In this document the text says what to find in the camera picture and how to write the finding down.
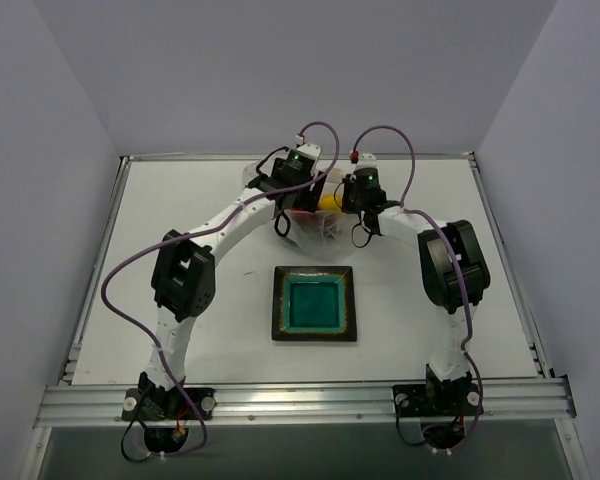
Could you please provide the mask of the translucent plastic bag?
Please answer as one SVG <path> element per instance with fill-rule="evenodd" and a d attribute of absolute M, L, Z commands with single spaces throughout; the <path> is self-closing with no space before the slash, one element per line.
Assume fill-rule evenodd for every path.
<path fill-rule="evenodd" d="M 274 233 L 280 243 L 312 259 L 324 261 L 343 260 L 354 252 L 351 233 L 358 218 L 340 210 L 340 181 L 344 175 L 338 167 L 328 174 L 316 212 L 286 211 L 290 220 L 288 234 L 280 237 Z"/>

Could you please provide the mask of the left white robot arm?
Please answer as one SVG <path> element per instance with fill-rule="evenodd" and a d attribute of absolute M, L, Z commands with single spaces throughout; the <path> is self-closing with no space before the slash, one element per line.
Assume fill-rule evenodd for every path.
<path fill-rule="evenodd" d="M 182 405 L 185 357 L 196 319 L 216 293 L 216 267 L 240 241 L 275 216 L 311 196 L 326 174 L 316 169 L 321 148 L 304 143 L 259 173 L 227 208 L 198 228 L 168 232 L 151 277 L 158 322 L 153 349 L 141 384 L 145 405 L 159 419 L 174 417 Z"/>

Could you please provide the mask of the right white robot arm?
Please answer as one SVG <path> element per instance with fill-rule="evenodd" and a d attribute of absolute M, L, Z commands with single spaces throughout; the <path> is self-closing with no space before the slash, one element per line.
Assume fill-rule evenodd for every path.
<path fill-rule="evenodd" d="M 449 411 L 478 376 L 469 354 L 473 314 L 491 276 L 472 224 L 439 222 L 421 209 L 390 200 L 375 167 L 358 168 L 343 179 L 341 209 L 359 217 L 374 236 L 415 248 L 427 298 L 438 308 L 438 337 L 426 365 L 424 400 L 435 412 Z"/>

